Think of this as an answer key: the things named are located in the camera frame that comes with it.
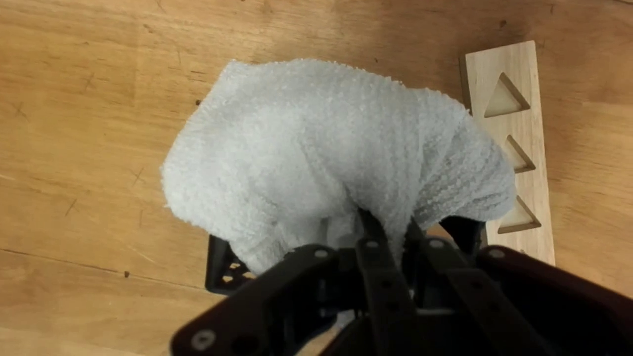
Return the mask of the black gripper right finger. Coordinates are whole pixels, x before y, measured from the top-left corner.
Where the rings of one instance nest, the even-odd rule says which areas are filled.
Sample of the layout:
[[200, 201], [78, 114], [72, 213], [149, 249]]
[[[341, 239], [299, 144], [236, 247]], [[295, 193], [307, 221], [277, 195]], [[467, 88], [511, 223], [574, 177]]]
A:
[[509, 247], [479, 249], [479, 225], [449, 217], [451, 237], [412, 225], [402, 261], [362, 215], [358, 265], [368, 312], [354, 356], [633, 356], [633, 298]]

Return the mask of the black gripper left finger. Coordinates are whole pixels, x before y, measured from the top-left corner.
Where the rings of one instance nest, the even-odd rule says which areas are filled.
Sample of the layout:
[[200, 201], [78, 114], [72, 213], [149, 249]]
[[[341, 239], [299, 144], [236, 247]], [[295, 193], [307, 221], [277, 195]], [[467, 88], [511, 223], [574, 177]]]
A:
[[321, 356], [370, 356], [356, 249], [305, 245], [180, 326], [171, 356], [295, 356], [345, 312]]

